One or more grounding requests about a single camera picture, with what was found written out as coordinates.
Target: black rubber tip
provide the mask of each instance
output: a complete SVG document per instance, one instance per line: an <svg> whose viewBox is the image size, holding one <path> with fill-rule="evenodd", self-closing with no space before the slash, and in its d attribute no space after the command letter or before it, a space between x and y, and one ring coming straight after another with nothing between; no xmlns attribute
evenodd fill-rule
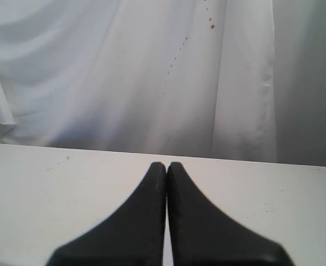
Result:
<svg viewBox="0 0 326 266"><path fill-rule="evenodd" d="M165 166L152 163L136 190L116 212L57 249L47 265L162 265L165 184Z"/></svg>
<svg viewBox="0 0 326 266"><path fill-rule="evenodd" d="M168 169L167 201L174 265L293 265L277 243L241 226L213 205L182 164Z"/></svg>

